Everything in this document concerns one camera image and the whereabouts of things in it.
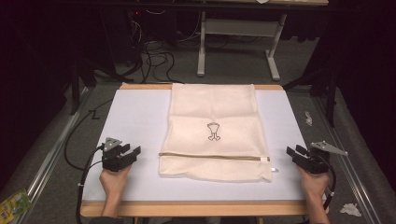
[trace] desk leg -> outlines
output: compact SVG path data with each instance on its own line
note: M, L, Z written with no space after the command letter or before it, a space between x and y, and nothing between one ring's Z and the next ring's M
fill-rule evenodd
M282 34L283 26L285 26L286 16L287 16L286 14L283 14L280 17L279 25L276 27L273 45L270 50L265 51L265 56L267 58L268 66L270 67L271 76L272 76L273 81L280 80L280 75L277 72L277 68L276 68L276 64L275 64L274 54L275 54L275 50L277 47L277 43L279 42L280 35Z
M198 55L198 77L205 75L205 25L206 25L206 13L201 13L201 46L199 48Z

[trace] human arm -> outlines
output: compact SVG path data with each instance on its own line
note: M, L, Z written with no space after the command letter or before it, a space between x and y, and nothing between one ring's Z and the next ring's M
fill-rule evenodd
M302 177L301 186L303 188L306 205L308 207L310 223L330 224L330 220L323 208L322 201L324 191L330 183L329 175L327 173L311 175L299 166L297 166L297 169Z
M94 218L91 224L96 223L123 223L119 219L120 202L122 194L125 190L128 179L128 172L132 165L122 169L119 172L111 172L104 169L100 174L100 182L106 193L105 207L102 211L102 216Z

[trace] cream fabric bag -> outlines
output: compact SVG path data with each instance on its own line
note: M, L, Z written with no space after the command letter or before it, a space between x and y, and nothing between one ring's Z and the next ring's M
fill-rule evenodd
M254 86L173 84L160 174L271 181Z

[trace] white desk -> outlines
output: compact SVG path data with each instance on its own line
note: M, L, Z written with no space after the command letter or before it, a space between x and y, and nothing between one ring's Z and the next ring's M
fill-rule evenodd
M273 166L279 169L271 183L220 183L188 178L160 177L159 156L167 132L170 86L165 90L119 90L110 108L98 146L107 137L131 148L141 146L128 176L120 216L268 216L306 214L300 175L286 154L286 147L304 146L290 107L278 86L257 90L266 145ZM92 162L101 160L98 151ZM91 168L84 188L81 214L99 216L105 193L99 182L102 166Z

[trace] dark background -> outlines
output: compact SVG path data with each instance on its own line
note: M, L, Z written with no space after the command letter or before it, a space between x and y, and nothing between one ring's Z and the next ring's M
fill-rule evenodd
M325 64L340 46L338 40L357 30L345 45L337 84L368 147L396 189L396 176L392 172L393 139L396 138L396 28L393 24L396 6L391 1L375 1L374 7L362 7L366 3L369 1L339 3L362 8L364 13L354 19L348 15L337 16L328 25L326 15L290 15L282 38L299 36L304 41L321 37L305 71L309 73ZM338 2L331 1L331 4L336 7ZM122 32L128 32L127 23L120 26L125 22L121 17L117 17L115 23L106 19L111 13L62 10L36 0L2 1L0 8L1 142L6 143L1 149L2 188L26 151L64 105L64 90L71 82L76 55L99 55L92 59L109 69L116 61L133 60L134 55L125 55L122 51L129 48L125 41L111 41L111 38L123 40ZM188 33L196 22L196 19L183 20L189 17L185 12L170 11L163 16L166 20L143 14L140 20L147 30L171 44L175 44L176 34L169 30Z

